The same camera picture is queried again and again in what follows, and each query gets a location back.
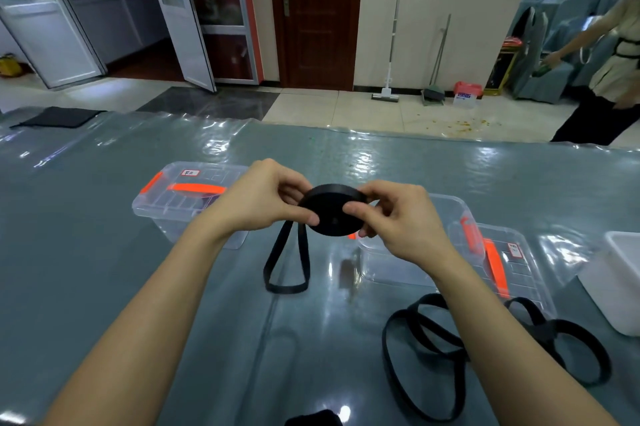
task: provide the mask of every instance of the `hand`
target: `hand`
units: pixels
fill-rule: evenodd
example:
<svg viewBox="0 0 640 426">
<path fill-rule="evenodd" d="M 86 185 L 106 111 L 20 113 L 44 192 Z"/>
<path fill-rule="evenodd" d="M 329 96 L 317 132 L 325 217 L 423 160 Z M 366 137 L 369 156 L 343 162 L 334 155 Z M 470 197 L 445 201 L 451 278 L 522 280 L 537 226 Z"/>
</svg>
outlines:
<svg viewBox="0 0 640 426">
<path fill-rule="evenodd" d="M 222 226 L 224 233 L 265 229 L 278 220 L 293 220 L 316 226 L 316 213 L 298 207 L 302 197 L 312 188 L 297 171 L 272 159 L 256 161 L 215 203 L 193 223 L 210 227 Z"/>
<path fill-rule="evenodd" d="M 623 111 L 625 109 L 631 109 L 638 102 L 638 95 L 635 91 L 627 91 L 618 98 L 616 105 L 613 106 L 615 110 Z"/>
<path fill-rule="evenodd" d="M 375 207 L 345 203 L 343 212 L 365 222 L 360 237 L 380 235 L 394 256 L 417 264 L 432 277 L 455 261 L 452 258 L 460 258 L 423 187 L 376 180 L 359 190 L 370 201 L 379 200 Z"/>
<path fill-rule="evenodd" d="M 549 55 L 542 60 L 542 64 L 555 68 L 562 63 L 562 57 L 563 55 L 560 52 L 549 53 Z"/>
</svg>

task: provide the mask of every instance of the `beige shirt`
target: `beige shirt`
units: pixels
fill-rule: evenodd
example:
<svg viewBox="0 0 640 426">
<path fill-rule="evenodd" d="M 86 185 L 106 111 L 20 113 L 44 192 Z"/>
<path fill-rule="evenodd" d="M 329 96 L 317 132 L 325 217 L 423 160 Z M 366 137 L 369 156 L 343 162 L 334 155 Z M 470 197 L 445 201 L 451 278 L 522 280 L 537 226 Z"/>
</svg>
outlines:
<svg viewBox="0 0 640 426">
<path fill-rule="evenodd" d="M 628 40 L 640 41 L 640 0 L 620 0 L 594 26 L 608 30 L 617 29 L 618 35 Z M 640 45 L 620 43 L 618 53 L 640 56 Z M 637 59 L 621 58 L 613 55 L 591 79 L 589 88 L 596 95 L 611 102 L 618 98 L 640 80 Z"/>
</svg>

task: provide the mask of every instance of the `gray table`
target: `gray table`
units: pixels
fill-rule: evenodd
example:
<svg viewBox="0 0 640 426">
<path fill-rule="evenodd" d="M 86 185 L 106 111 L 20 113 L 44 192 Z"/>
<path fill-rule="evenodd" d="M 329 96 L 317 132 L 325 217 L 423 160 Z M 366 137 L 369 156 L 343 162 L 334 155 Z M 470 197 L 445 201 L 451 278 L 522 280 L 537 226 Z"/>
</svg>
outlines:
<svg viewBox="0 0 640 426">
<path fill-rule="evenodd" d="M 348 130 L 105 113 L 77 130 L 13 129 L 0 119 L 0 413 L 30 422 L 156 269 L 170 245 L 131 202 L 172 161 L 250 164 L 273 157 L 314 184 L 374 178 L 456 195 L 476 220 L 519 230 L 540 263 L 559 316 L 594 333 L 613 378 L 594 396 L 622 425 L 640 422 L 640 347 L 617 334 L 580 283 L 605 231 L 640 229 L 640 152 L 571 145 L 428 139 Z M 396 402 L 381 361 L 382 326 L 422 288 L 353 284 L 346 238 L 309 233 L 312 278 L 301 295 L 264 289 L 262 266 L 279 225 L 224 250 L 159 424 L 281 425 L 347 406 L 348 424 L 418 424 Z M 300 279 L 295 239 L 276 268 Z M 425 365 L 396 331 L 390 349 L 412 396 L 432 414 L 452 399 L 448 365 Z M 593 374 L 566 343 L 570 369 Z M 496 424 L 473 373 L 457 424 Z"/>
</svg>

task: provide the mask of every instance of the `mop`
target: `mop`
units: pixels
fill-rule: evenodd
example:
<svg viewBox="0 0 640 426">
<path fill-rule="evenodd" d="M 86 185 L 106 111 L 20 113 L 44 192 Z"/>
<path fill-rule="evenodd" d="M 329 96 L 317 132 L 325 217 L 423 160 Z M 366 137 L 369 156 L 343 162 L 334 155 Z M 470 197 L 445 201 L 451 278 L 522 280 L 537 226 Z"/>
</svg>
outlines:
<svg viewBox="0 0 640 426">
<path fill-rule="evenodd" d="M 436 58 L 436 64 L 433 66 L 433 72 L 431 73 L 431 80 L 429 86 L 422 91 L 422 97 L 434 102 L 442 102 L 445 99 L 444 90 L 438 87 L 438 75 L 440 74 L 440 64 L 442 62 L 442 54 L 444 53 L 444 45 L 447 42 L 447 36 L 449 35 L 449 26 L 451 25 L 451 15 L 447 19 L 447 27 L 442 35 L 442 42 L 440 43 L 440 51 L 438 51 L 438 57 Z"/>
<path fill-rule="evenodd" d="M 389 54 L 389 69 L 387 71 L 387 81 L 385 83 L 385 87 L 382 89 L 382 92 L 379 94 L 373 94 L 371 96 L 374 100 L 387 100 L 388 102 L 398 102 L 400 97 L 395 94 L 391 94 L 391 89 L 389 88 L 389 84 L 391 83 L 391 62 L 394 58 L 394 42 L 396 41 L 396 27 L 398 23 L 398 10 L 400 9 L 400 0 L 396 0 L 396 14 L 394 16 L 394 29 L 391 33 L 391 53 Z"/>
</svg>

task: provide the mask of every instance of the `label on box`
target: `label on box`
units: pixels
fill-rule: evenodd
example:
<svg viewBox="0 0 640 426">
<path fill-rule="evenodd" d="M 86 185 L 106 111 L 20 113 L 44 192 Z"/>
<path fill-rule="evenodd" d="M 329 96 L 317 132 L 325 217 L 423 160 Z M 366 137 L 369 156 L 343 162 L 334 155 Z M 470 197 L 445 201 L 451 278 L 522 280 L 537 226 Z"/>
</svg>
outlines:
<svg viewBox="0 0 640 426">
<path fill-rule="evenodd" d="M 511 255 L 514 258 L 524 259 L 524 254 L 520 250 L 520 246 L 518 244 L 512 244 L 509 242 L 507 245 L 509 246 L 509 252 L 511 252 Z"/>
</svg>

